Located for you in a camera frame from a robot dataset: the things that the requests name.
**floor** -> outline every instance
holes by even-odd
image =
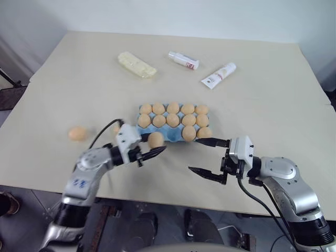
[[[0,111],[0,127],[5,122],[7,117],[9,116],[11,110]]]
[[[21,202],[21,208],[17,214],[0,218],[0,239],[4,244],[1,252],[38,251],[47,226],[58,208],[61,195],[7,186],[0,186],[0,191],[11,192]],[[121,210],[121,215],[108,217],[98,252],[120,251],[131,221],[143,212],[157,214],[159,229],[155,245],[185,242],[183,213],[186,207],[98,199],[91,209],[86,233],[82,239],[86,251],[90,248],[103,205],[116,206]],[[230,212],[203,211],[218,228],[234,225],[240,232],[254,235],[257,239],[256,251],[258,252],[270,251],[273,241],[281,235],[271,218],[242,217]],[[238,235],[233,228],[221,230],[220,233],[226,245],[236,245]],[[276,242],[272,252],[277,251],[291,251],[286,239],[282,238]]]

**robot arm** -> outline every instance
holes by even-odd
[[[318,198],[301,178],[297,165],[284,157],[262,157],[260,160],[258,179],[270,189],[297,248],[300,251],[336,251],[334,236],[323,217]]]
[[[79,157],[39,252],[83,251],[79,242],[103,175],[121,164],[137,161],[142,166],[142,161],[157,156],[165,149],[162,146],[142,154],[138,143],[147,141],[147,138],[148,134],[140,136],[135,127],[123,124],[116,136],[118,146],[107,144],[102,148],[88,149]]]
[[[226,184],[227,175],[230,174],[238,180],[248,176],[249,183],[253,185],[266,185],[271,191],[272,201],[286,220],[299,251],[336,251],[335,237],[323,217],[318,198],[303,181],[293,161],[284,157],[255,157],[254,145],[247,136],[231,140],[209,138],[196,141],[208,146],[227,148],[220,166],[223,173],[217,175],[196,167],[189,167],[190,170],[222,184]]]

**brown egg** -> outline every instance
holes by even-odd
[[[192,126],[186,126],[182,130],[182,137],[186,142],[191,142],[196,137],[196,130]]]
[[[152,105],[145,103],[140,108],[140,114],[150,114],[152,112]]]
[[[177,114],[180,111],[180,105],[177,102],[171,102],[167,107],[167,112]]]
[[[138,125],[142,128],[147,128],[151,124],[151,118],[147,114],[141,114],[138,118]]]
[[[184,126],[192,126],[196,122],[196,117],[193,114],[187,114],[182,118],[182,124]]]
[[[196,118],[196,123],[201,128],[207,127],[209,125],[209,118],[206,114],[199,114]]]
[[[151,149],[163,146],[163,142],[163,135],[160,132],[153,132],[148,136],[148,145]]]
[[[195,111],[195,106],[191,103],[187,103],[181,107],[181,112],[184,114],[192,114]]]
[[[156,102],[153,105],[153,112],[155,114],[163,114],[165,111],[164,106],[162,105],[162,103]]]
[[[212,131],[209,127],[200,128],[197,132],[198,138],[210,138],[212,137]]]
[[[77,126],[69,130],[68,136],[73,141],[84,141],[88,137],[88,133],[85,128]]]
[[[179,125],[180,123],[180,119],[179,117],[176,115],[176,114],[169,114],[166,118],[167,120],[167,124],[170,126],[170,127],[176,127]]]
[[[113,127],[113,134],[114,134],[114,135],[117,135],[118,132],[119,132],[119,130],[120,130],[120,127],[119,127],[119,126],[114,126],[114,127]]]
[[[164,117],[163,115],[161,114],[158,114],[157,116],[154,117],[153,119],[153,125],[155,127],[162,127],[164,126],[164,124],[166,123],[166,117]]]
[[[195,112],[197,114],[208,114],[209,108],[206,105],[199,105],[196,107]]]

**white table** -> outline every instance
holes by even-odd
[[[153,79],[118,64],[126,50],[157,68]],[[170,61],[169,50],[199,59],[200,67],[191,71]],[[214,90],[200,83],[228,62],[237,70]],[[336,115],[295,44],[69,32],[0,128],[0,184],[62,192],[77,157],[102,127],[115,118],[135,124],[138,106],[156,101],[204,103],[215,137],[246,134],[257,156],[292,159],[325,217],[336,220]],[[92,131],[88,141],[68,139],[75,125]],[[108,131],[97,146],[112,139]],[[106,174],[98,196],[267,214],[234,177],[223,186],[187,169],[219,173],[223,154],[222,148],[168,143],[144,167],[130,164]],[[262,188],[244,182],[271,206]]]

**black cable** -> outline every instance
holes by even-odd
[[[291,229],[289,228],[289,225],[288,225],[286,219],[284,218],[284,215],[282,214],[282,212],[281,212],[281,210],[280,210],[278,204],[275,202],[275,200],[274,200],[274,198],[273,198],[273,195],[271,194],[270,190],[267,188],[267,186],[266,186],[265,184],[263,184],[262,186],[263,186],[263,188],[265,189],[265,191],[266,191],[266,193],[268,194],[268,196],[270,197],[272,203],[274,204],[276,210],[278,211],[278,213],[279,213],[279,215],[280,215],[280,217],[281,217],[281,219],[282,219],[282,222],[283,222],[284,225],[286,226],[286,229],[288,230],[288,233],[289,233],[290,237],[292,238],[292,241],[294,242],[294,241],[295,241],[294,235],[293,235]]]
[[[260,199],[258,199],[257,197],[255,197],[254,195],[250,194],[246,188],[243,186],[242,184],[242,180],[240,178],[237,178],[237,181],[238,181],[238,185],[240,187],[241,190],[243,190],[243,192],[249,196],[250,198],[252,198],[253,200],[255,200],[256,202],[258,202],[260,205],[262,205],[266,210],[267,212],[272,216],[272,218],[274,219],[274,221],[276,222],[276,224],[278,225],[278,227],[280,228],[280,230],[283,232],[283,234],[287,237],[287,239],[289,240],[289,242],[295,247],[295,245],[293,244],[293,241],[290,239],[289,236],[287,236],[285,230],[282,228],[281,224],[279,223],[279,221],[277,220],[277,218],[275,217],[275,215],[273,214],[273,212],[271,211],[271,209],[268,208],[268,206],[262,202]]]
[[[278,238],[275,239],[275,241],[273,241],[272,246],[271,246],[271,250],[270,250],[269,252],[272,252],[275,243],[276,243],[280,238],[282,238],[282,237],[284,237],[284,236],[285,236],[285,235],[280,235]]]
[[[123,121],[121,119],[114,119],[113,121],[111,121],[110,123],[108,123],[99,133],[98,135],[95,137],[95,139],[93,140],[93,142],[90,144],[89,149],[93,147],[93,145],[95,144],[95,142],[97,141],[97,139],[100,137],[100,135],[103,134],[103,132],[112,124],[119,122],[119,126],[121,127],[123,125]]]

